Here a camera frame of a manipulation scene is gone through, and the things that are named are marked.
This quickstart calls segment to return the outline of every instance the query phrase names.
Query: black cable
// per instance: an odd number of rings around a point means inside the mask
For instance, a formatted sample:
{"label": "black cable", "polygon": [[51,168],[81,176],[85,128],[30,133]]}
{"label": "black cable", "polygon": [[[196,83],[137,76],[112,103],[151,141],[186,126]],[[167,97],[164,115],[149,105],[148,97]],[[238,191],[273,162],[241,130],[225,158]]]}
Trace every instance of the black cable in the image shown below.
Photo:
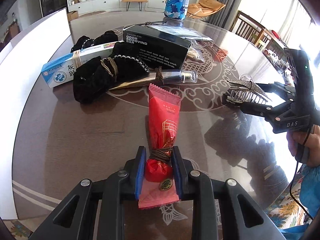
{"label": "black cable", "polygon": [[[307,136],[306,136],[306,138],[305,138],[305,140],[304,140],[304,142],[303,142],[303,144],[302,144],[303,146],[305,145],[306,141],[308,140],[309,135],[310,135],[310,132],[311,132],[311,128],[308,130]],[[308,211],[304,208],[304,206],[302,206],[302,205],[300,204],[300,202],[299,202],[298,200],[296,200],[296,198],[292,195],[292,192],[291,192],[294,179],[295,179],[295,177],[296,177],[296,175],[297,175],[298,164],[299,164],[299,162],[297,161],[296,171],[294,172],[294,176],[293,176],[293,179],[292,179],[291,184],[290,184],[290,191],[289,191],[289,193],[290,193],[290,196],[292,197],[292,199],[303,209],[303,211],[306,213],[306,215],[307,215],[308,217],[310,217],[311,220],[313,220],[313,217],[308,213]]]}

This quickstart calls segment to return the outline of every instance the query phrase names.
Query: glossy table surface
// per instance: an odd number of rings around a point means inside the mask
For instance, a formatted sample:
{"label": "glossy table surface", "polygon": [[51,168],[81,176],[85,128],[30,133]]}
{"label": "glossy table surface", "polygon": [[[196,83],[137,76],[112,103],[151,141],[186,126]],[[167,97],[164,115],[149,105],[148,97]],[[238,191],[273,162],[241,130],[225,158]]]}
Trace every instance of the glossy table surface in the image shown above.
{"label": "glossy table surface", "polygon": [[[82,35],[95,38],[107,30],[147,21],[162,13],[113,12],[70,22],[73,42]],[[274,134],[264,118],[222,106],[226,80],[248,73],[255,82],[283,82],[263,54],[243,38],[213,25],[186,19],[184,27],[211,37],[202,42],[205,62],[187,59],[185,69],[197,69],[197,84],[168,86],[182,97],[175,145],[195,169],[213,179],[236,179],[262,206],[269,206],[291,181],[295,160],[285,133]],[[70,52],[67,39],[54,58]],[[219,60],[221,50],[227,57]],[[277,96],[272,104],[281,103]],[[82,179],[97,181],[121,169],[148,147],[147,89],[106,93],[90,105],[74,100],[72,82],[50,89],[39,76],[25,105],[13,154],[13,188],[20,219],[44,216]],[[125,204],[126,239],[189,239],[192,203],[139,211]]]}

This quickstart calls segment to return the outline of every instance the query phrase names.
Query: human hand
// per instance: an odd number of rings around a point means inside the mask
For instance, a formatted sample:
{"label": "human hand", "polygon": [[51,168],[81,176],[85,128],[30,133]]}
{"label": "human hand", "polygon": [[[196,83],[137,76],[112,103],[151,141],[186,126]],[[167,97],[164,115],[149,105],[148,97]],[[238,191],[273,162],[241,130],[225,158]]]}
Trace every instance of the human hand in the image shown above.
{"label": "human hand", "polygon": [[[295,156],[297,154],[296,142],[303,144],[306,139],[306,132],[287,132],[288,148],[292,154]],[[314,126],[313,134],[310,133],[308,140],[305,143],[305,147],[310,149],[309,158],[307,161],[307,166],[313,168],[320,165],[320,127],[318,125]]]}

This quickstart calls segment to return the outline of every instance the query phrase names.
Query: black box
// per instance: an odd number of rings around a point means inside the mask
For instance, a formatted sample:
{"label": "black box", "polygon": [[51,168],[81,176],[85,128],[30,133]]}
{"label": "black box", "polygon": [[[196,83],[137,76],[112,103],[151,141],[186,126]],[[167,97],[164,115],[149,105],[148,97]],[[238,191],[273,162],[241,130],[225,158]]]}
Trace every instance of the black box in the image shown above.
{"label": "black box", "polygon": [[134,25],[123,30],[123,40],[139,46],[139,56],[150,68],[180,69],[191,42],[156,29]]}

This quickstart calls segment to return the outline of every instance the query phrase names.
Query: blue camouflage bottle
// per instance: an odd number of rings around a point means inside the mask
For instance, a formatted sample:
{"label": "blue camouflage bottle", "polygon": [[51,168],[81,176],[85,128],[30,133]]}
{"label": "blue camouflage bottle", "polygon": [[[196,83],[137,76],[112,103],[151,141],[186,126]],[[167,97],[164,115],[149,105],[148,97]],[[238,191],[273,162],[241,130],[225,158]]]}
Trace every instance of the blue camouflage bottle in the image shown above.
{"label": "blue camouflage bottle", "polygon": [[182,21],[188,11],[189,0],[167,0],[164,15],[170,19]]}

